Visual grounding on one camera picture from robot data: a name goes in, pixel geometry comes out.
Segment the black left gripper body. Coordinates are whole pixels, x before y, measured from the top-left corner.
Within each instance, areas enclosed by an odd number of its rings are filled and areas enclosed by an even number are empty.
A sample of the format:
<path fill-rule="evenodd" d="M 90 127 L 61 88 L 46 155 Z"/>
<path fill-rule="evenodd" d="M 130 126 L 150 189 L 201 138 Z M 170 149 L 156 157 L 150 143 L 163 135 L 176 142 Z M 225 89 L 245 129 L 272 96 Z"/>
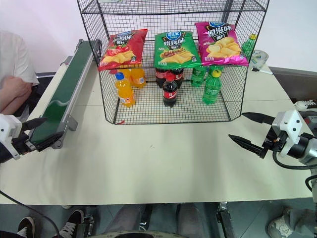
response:
<path fill-rule="evenodd" d="M 34 127 L 31 123 L 23 123 L 18 136 L 12 139 L 12 145 L 19 155 L 24 155 L 36 149 L 36 147 L 30 142 L 29 135 L 25 133 L 25 131 L 32 130 L 33 128 Z"/>

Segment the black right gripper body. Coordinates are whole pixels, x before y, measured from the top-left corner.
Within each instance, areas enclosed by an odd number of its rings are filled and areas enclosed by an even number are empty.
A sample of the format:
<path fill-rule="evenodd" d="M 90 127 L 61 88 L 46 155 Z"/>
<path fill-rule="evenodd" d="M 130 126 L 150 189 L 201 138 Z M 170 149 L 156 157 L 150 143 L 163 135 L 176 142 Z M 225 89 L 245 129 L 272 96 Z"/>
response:
<path fill-rule="evenodd" d="M 277 149 L 277 151 L 280 152 L 283 149 L 287 138 L 288 134 L 286 131 L 280 131 L 278 134 L 276 134 L 273 130 L 273 127 L 271 127 L 262 144 L 263 149 L 259 153 L 259 157 L 263 159 L 266 156 L 268 150 L 273 151 L 274 149 Z"/>

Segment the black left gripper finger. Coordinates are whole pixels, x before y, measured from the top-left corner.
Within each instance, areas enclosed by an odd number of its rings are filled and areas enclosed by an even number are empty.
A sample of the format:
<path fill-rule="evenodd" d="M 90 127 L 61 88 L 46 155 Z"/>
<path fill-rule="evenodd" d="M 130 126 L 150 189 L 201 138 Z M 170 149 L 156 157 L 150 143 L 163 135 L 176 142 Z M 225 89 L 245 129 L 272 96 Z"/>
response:
<path fill-rule="evenodd" d="M 31 141 L 33 134 L 34 134 L 34 132 L 31 131 L 29 133 L 29 139 L 27 141 L 25 141 L 26 152 L 32 152 L 35 150 L 37 150 L 38 152 L 43 151 L 44 149 L 55 144 L 60 138 L 62 138 L 62 136 L 64 135 L 64 131 L 55 132 L 40 142 L 32 142 Z"/>
<path fill-rule="evenodd" d="M 48 118 L 35 118 L 22 124 L 21 130 L 33 130 L 43 124 Z"/>

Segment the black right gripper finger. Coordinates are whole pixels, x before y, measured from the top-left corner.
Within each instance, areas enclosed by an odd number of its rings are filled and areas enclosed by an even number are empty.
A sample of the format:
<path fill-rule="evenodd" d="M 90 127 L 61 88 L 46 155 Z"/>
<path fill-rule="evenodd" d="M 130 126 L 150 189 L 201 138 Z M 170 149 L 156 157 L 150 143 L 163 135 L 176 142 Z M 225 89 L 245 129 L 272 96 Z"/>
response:
<path fill-rule="evenodd" d="M 242 113 L 242 115 L 258 123 L 272 124 L 274 121 L 274 117 L 261 114 L 261 113 L 245 112 L 245 113 Z"/>
<path fill-rule="evenodd" d="M 236 135 L 231 135 L 229 134 L 228 135 L 235 143 L 237 143 L 240 147 L 252 152 L 252 153 L 255 153 L 257 155 L 260 154 L 260 152 L 262 151 L 262 147 L 259 147 L 255 144 L 252 144 L 251 141 L 243 138 L 243 137 L 240 137 L 240 136 L 236 136 Z"/>

